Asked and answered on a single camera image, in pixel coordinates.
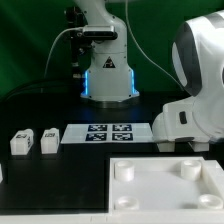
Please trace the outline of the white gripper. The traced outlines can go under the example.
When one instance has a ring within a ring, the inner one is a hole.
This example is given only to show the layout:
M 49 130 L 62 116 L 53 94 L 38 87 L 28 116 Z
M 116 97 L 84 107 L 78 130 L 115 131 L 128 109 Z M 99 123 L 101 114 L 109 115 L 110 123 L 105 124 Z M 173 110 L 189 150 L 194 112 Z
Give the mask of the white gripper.
M 152 125 L 153 140 L 160 152 L 174 152 L 178 142 L 188 143 L 194 152 L 209 150 L 210 138 L 193 119 L 193 102 L 183 99 L 163 105 Z

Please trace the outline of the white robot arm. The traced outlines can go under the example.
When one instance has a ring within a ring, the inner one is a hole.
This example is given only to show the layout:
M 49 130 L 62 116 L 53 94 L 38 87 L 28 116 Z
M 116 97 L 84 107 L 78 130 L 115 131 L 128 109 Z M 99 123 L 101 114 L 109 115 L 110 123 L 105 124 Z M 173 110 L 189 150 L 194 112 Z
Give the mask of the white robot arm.
M 130 25 L 105 8 L 108 0 L 74 0 L 87 19 L 81 35 L 91 38 L 91 65 L 82 96 L 97 103 L 126 102 L 139 96 L 127 63 Z M 190 96 L 167 103 L 152 125 L 162 151 L 177 141 L 204 151 L 224 140 L 224 10 L 184 22 L 172 45 L 172 61 L 181 86 Z

